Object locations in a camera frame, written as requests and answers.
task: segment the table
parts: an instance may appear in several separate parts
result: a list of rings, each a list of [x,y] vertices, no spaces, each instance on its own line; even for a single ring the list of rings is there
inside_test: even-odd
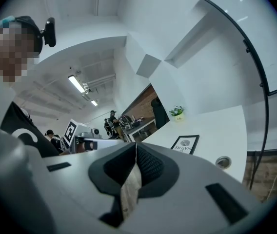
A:
[[[187,135],[200,135],[193,155],[213,164],[219,157],[228,156],[232,164],[224,171],[242,182],[247,158],[247,131],[242,106],[187,116],[179,123],[171,120],[143,142],[171,148],[179,136]]]
[[[146,127],[147,125],[151,124],[151,123],[155,123],[156,124],[156,120],[154,117],[151,118],[145,118],[143,121],[141,121],[139,123],[139,126],[132,128],[131,130],[123,130],[124,135],[127,137],[129,142],[135,142],[133,134],[137,133],[139,130],[143,129],[144,127]]]

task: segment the black t-shirt with white print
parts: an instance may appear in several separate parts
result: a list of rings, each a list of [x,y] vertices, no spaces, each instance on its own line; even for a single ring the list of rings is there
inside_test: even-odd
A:
[[[114,119],[116,119],[115,116],[110,115],[110,121],[113,123],[114,127],[119,127],[119,123],[118,122],[114,122]]]
[[[0,127],[3,131],[18,137],[25,145],[36,147],[41,157],[58,156],[59,152],[36,128],[30,119],[14,102],[9,106]]]

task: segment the picture frame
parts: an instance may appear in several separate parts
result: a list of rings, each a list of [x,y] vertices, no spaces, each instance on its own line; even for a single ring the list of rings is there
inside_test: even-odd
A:
[[[177,152],[182,152],[185,154],[192,155],[196,149],[198,140],[199,140],[199,135],[179,136],[177,140],[174,142],[171,149]]]

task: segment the small potted plant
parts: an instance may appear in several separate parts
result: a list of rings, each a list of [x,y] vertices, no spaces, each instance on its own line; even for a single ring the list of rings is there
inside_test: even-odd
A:
[[[174,109],[170,111],[170,114],[173,116],[174,120],[176,122],[180,122],[184,120],[184,108],[182,108],[181,106],[174,106]]]

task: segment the black and white sign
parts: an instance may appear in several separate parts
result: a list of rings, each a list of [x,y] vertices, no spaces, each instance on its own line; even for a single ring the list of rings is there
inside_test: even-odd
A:
[[[198,140],[199,135],[179,136],[171,149],[185,154],[193,154]]]
[[[68,143],[68,145],[71,144],[71,140],[73,138],[75,129],[77,128],[77,125],[74,124],[72,121],[69,122],[68,127],[66,129],[66,132],[64,134],[64,139],[66,140],[66,142]]]

